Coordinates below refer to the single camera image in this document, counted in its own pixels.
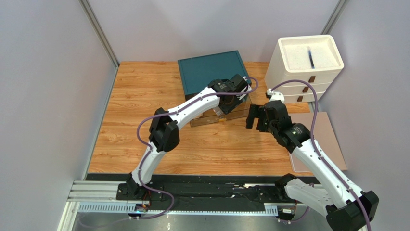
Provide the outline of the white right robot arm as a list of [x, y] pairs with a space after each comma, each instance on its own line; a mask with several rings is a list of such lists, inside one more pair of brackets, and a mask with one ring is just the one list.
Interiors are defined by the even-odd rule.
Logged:
[[369, 231], [379, 203], [373, 191], [365, 192], [351, 181], [326, 155], [308, 128], [294, 123], [280, 100], [265, 105], [252, 104], [246, 128], [273, 135], [277, 143], [296, 156], [323, 186], [319, 190], [292, 174], [276, 181], [286, 198], [304, 203], [324, 216], [334, 231]]

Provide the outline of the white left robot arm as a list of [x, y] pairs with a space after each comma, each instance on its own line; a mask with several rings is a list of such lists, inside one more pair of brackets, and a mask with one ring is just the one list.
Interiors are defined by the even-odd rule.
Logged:
[[253, 92], [251, 78], [236, 74], [230, 79], [212, 80], [193, 98], [174, 108], [158, 108], [154, 115], [144, 119], [138, 125], [151, 121], [149, 140], [143, 141], [137, 131], [138, 140], [147, 146], [138, 166], [129, 174], [126, 182], [119, 185], [120, 196], [139, 199], [144, 195], [146, 185], [166, 153], [175, 149], [180, 142], [179, 131], [200, 114], [210, 109], [217, 113], [228, 114], [244, 102], [245, 97]]

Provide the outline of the transparent drawer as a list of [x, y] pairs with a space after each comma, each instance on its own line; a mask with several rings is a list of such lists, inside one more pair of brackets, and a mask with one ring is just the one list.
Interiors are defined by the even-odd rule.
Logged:
[[233, 109], [229, 114], [217, 114], [213, 109], [209, 109], [190, 121], [191, 127], [197, 127], [207, 124], [223, 122], [226, 120], [238, 119], [247, 117], [249, 108], [252, 104], [250, 96], [244, 98], [244, 102]]

